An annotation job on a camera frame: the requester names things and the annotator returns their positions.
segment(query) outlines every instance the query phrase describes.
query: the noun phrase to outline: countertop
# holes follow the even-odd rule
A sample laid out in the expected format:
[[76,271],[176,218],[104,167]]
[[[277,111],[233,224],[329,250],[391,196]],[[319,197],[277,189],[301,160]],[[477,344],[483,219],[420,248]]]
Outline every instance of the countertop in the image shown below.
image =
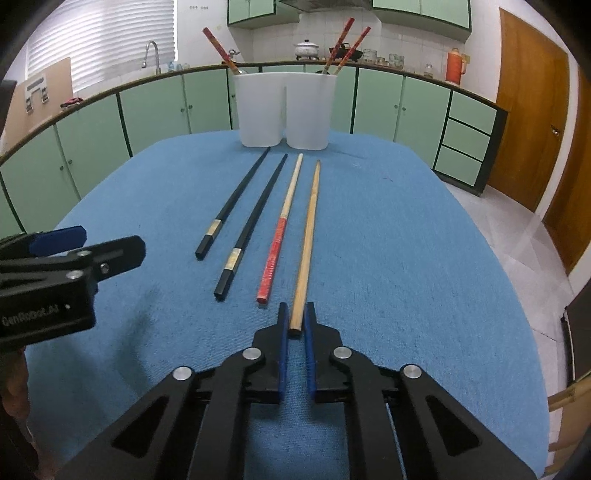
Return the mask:
[[[268,62],[256,62],[256,63],[237,63],[236,65],[238,65],[239,67],[264,67],[264,66],[271,66],[271,65],[302,65],[302,64],[304,64],[304,65],[324,65],[325,62],[318,61],[318,60],[297,60],[297,61],[296,60],[286,60],[286,61],[268,61]],[[333,65],[337,65],[337,64],[338,64],[338,61],[333,62]],[[481,97],[480,95],[477,95],[477,94],[475,94],[469,90],[466,90],[462,87],[444,82],[442,80],[431,79],[431,78],[425,77],[425,76],[417,74],[417,73],[406,72],[405,70],[397,70],[395,68],[392,68],[389,66],[383,66],[383,65],[370,65],[370,64],[355,63],[355,62],[350,61],[347,63],[347,66],[359,67],[362,69],[380,70],[382,72],[398,73],[398,74],[401,74],[404,76],[424,80],[425,82],[435,83],[437,85],[441,85],[446,88],[449,88],[450,90],[455,90],[457,92],[463,93],[464,95],[467,95],[467,96],[474,98],[482,103],[485,103],[486,105],[488,105],[492,108],[502,110],[502,108],[499,107],[494,102],[491,102],[490,100],[488,100],[484,97]],[[28,141],[30,141],[32,138],[37,136],[39,133],[41,133],[45,129],[51,127],[52,125],[57,123],[59,120],[70,115],[71,113],[76,112],[79,109],[84,108],[85,106],[90,105],[91,103],[97,102],[109,95],[113,95],[114,93],[122,92],[124,90],[128,90],[130,88],[137,87],[139,85],[143,85],[144,83],[152,82],[157,79],[160,80],[160,79],[165,79],[168,77],[174,77],[174,76],[187,74],[187,73],[203,72],[205,70],[217,70],[217,69],[222,69],[222,68],[226,68],[226,66],[223,64],[216,64],[216,65],[192,67],[190,69],[179,70],[176,72],[167,72],[167,73],[162,73],[160,75],[151,75],[151,76],[140,78],[138,80],[134,80],[132,82],[117,85],[117,87],[113,87],[111,89],[105,90],[104,92],[100,92],[97,95],[93,95],[93,96],[85,99],[83,102],[79,103],[78,105],[72,106],[68,110],[61,112],[58,115],[55,115],[55,116],[49,118],[48,120],[43,122],[41,125],[39,125],[39,127],[37,127],[35,130],[33,130],[32,132],[27,134],[19,143],[17,143],[11,149],[7,150],[2,155],[0,155],[0,166],[4,162],[6,162],[6,160],[9,159],[10,156],[13,155],[14,152],[16,152],[24,144],[26,144]]]

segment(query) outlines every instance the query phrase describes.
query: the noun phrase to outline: faucet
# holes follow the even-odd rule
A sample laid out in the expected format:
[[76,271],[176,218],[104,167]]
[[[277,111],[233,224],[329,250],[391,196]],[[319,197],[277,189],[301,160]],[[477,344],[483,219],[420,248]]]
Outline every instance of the faucet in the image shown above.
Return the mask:
[[156,44],[156,42],[154,40],[150,40],[146,44],[146,55],[144,56],[144,62],[142,63],[142,68],[144,69],[148,66],[147,60],[148,60],[148,52],[150,51],[150,44],[154,44],[154,50],[156,51],[156,75],[160,75],[162,73],[162,70],[160,70],[160,57],[158,55],[158,45]]

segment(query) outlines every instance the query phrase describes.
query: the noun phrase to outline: orange thermos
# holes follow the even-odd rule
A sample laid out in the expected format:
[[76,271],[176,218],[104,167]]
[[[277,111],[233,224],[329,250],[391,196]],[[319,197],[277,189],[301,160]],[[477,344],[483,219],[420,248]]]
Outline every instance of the orange thermos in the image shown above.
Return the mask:
[[462,78],[462,75],[466,73],[466,65],[467,64],[462,58],[460,51],[457,48],[453,48],[447,53],[447,72],[445,74],[445,80],[460,85],[460,79]]

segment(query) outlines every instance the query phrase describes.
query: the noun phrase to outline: drawer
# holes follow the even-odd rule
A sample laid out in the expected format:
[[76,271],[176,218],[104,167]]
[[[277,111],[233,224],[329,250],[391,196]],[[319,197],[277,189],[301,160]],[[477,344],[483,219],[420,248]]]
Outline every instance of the drawer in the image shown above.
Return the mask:
[[464,152],[478,160],[484,160],[490,137],[478,130],[459,124],[454,120],[447,121],[443,144]]
[[481,166],[478,160],[441,146],[435,170],[473,187]]
[[495,125],[496,110],[474,98],[453,92],[449,116],[490,134]]

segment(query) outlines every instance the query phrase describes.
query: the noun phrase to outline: upper cabinet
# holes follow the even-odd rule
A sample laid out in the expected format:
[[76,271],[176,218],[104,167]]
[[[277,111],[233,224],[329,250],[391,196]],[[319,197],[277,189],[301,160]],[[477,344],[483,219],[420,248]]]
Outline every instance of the upper cabinet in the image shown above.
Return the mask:
[[470,0],[374,0],[384,23],[428,30],[465,42],[472,33]]
[[300,11],[279,0],[228,0],[228,25],[261,28],[298,23]]

